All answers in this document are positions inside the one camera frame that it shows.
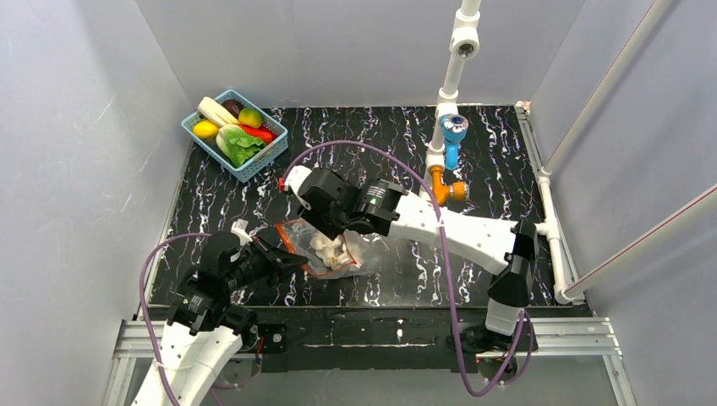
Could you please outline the green yellow mango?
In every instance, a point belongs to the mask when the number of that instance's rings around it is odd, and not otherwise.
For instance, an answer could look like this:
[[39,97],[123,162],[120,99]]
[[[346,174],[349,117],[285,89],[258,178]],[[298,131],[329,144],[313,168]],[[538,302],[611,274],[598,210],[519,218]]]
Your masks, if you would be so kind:
[[245,107],[238,114],[238,122],[253,129],[259,129],[264,124],[264,116],[256,109]]

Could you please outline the green lettuce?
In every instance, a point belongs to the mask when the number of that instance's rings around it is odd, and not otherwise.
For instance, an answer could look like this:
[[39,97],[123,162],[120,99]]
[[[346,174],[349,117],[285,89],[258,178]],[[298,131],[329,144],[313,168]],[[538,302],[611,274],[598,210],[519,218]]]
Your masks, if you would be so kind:
[[266,146],[262,140],[247,134],[237,124],[221,127],[215,141],[233,167],[241,167]]

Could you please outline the white toy dumpling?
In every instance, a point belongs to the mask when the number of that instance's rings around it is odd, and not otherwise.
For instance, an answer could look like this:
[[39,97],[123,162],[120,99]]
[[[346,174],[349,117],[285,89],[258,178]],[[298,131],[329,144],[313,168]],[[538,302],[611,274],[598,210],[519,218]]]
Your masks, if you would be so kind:
[[315,233],[310,240],[310,247],[315,251],[316,256],[322,260],[324,266],[331,271],[336,271],[353,262],[341,237],[329,239],[322,233]]

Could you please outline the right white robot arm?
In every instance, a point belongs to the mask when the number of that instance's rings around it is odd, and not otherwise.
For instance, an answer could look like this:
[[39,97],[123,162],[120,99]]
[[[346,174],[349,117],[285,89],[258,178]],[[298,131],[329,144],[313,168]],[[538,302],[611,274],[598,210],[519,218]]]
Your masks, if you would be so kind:
[[325,168],[294,167],[285,186],[298,214],[329,239],[346,231],[377,233],[441,247],[490,273],[487,330],[511,336],[529,304],[538,251],[537,228],[526,221],[471,217],[432,203],[398,184],[374,179],[357,187]]

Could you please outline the clear zip bag orange zipper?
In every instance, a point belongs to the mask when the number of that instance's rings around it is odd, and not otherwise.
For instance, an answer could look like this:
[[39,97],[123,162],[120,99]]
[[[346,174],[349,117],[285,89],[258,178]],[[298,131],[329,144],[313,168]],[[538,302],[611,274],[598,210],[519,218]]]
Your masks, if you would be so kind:
[[310,247],[310,240],[315,233],[320,233],[305,220],[292,220],[276,225],[276,230],[286,249],[294,254],[309,259],[304,270],[317,279],[331,280],[345,277],[364,277],[377,273],[380,270],[380,256],[374,247],[360,234],[354,231],[345,231],[341,237],[347,246],[347,252],[353,262],[336,271],[325,267],[315,251]]

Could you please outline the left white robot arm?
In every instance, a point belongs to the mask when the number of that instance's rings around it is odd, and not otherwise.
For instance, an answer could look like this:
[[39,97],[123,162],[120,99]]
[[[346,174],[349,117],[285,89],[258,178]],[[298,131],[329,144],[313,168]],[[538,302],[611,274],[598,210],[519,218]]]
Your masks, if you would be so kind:
[[265,338],[258,316],[231,296],[260,280],[277,284],[309,263],[260,237],[202,237],[200,259],[177,286],[162,332],[145,321],[154,359],[135,405],[198,405],[235,354],[248,352],[260,363]]

